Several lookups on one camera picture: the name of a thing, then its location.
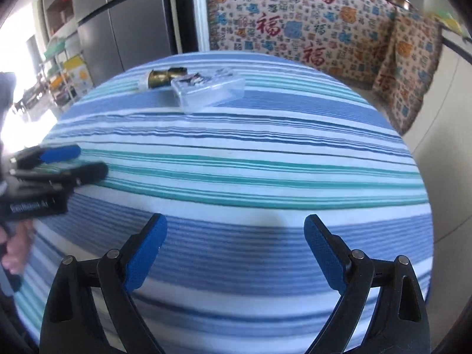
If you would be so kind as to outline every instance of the human hand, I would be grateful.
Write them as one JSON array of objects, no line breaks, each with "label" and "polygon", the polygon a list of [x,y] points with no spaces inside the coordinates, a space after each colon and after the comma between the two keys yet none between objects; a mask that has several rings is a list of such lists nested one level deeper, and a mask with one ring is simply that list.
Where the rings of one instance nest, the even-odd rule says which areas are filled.
[{"label": "human hand", "polygon": [[1,259],[2,266],[11,274],[22,274],[28,262],[32,240],[29,232],[34,230],[32,220],[20,221],[16,233],[8,238],[5,230],[0,227],[0,245],[6,243],[6,254]]}]

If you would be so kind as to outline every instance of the table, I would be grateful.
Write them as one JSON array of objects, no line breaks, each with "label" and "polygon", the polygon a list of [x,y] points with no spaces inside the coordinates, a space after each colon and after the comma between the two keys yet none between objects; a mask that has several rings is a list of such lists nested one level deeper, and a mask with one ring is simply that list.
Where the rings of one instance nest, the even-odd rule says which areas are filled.
[{"label": "table", "polygon": [[[183,65],[238,70],[245,97],[185,115],[170,88],[138,92],[146,71]],[[148,63],[85,96],[44,140],[73,142],[110,173],[77,190],[67,215],[37,222],[16,295],[36,339],[60,259],[121,247],[154,212],[168,236],[134,299],[167,353],[303,353],[338,299],[304,240],[313,213],[370,257],[407,255],[428,290],[433,229],[414,160],[373,107],[310,67],[242,52]],[[372,292],[351,344],[374,304]]]}]

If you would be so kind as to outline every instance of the gray refrigerator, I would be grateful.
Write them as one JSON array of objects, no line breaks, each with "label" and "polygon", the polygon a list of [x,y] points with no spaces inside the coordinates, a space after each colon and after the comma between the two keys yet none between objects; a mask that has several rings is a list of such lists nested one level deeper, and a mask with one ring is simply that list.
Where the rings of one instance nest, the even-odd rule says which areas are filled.
[{"label": "gray refrigerator", "polygon": [[95,86],[134,66],[176,54],[170,0],[72,0]]}]

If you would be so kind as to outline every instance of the blue gripper pad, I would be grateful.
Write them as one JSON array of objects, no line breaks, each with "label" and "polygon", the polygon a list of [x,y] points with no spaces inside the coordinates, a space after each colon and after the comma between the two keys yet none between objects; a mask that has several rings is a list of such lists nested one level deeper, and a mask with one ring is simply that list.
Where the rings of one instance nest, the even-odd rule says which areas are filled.
[{"label": "blue gripper pad", "polygon": [[139,249],[126,265],[124,288],[128,290],[128,292],[132,292],[142,286],[166,236],[167,220],[166,217],[160,215],[152,229],[142,241]]},{"label": "blue gripper pad", "polygon": [[47,149],[39,159],[46,164],[53,162],[69,161],[80,156],[81,149],[78,145],[65,145]]},{"label": "blue gripper pad", "polygon": [[347,287],[345,273],[351,261],[343,249],[337,248],[342,248],[336,246],[337,236],[332,235],[315,214],[306,217],[304,234],[328,284],[342,295]]}]

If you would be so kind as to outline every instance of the tablecloth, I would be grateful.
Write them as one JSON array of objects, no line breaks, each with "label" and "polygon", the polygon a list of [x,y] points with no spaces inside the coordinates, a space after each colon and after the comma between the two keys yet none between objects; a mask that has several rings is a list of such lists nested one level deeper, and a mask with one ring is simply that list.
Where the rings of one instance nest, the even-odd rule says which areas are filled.
[{"label": "tablecloth", "polygon": [[301,62],[372,90],[405,134],[442,50],[438,22],[386,0],[207,0],[212,50]]},{"label": "tablecloth", "polygon": [[[170,88],[139,92],[151,69],[230,67],[245,96],[183,114]],[[78,143],[78,161],[109,177],[76,191],[69,212],[37,221],[15,299],[39,339],[44,305],[64,255],[119,248],[154,212],[168,236],[133,298],[167,353],[303,353],[334,308],[304,240],[316,213],[370,257],[407,255],[423,294],[430,282],[431,212],[407,147],[364,99],[310,67],[268,55],[177,55],[128,70],[76,103],[44,140]],[[109,340],[119,346],[100,292]],[[351,345],[375,305],[369,296]]]}]

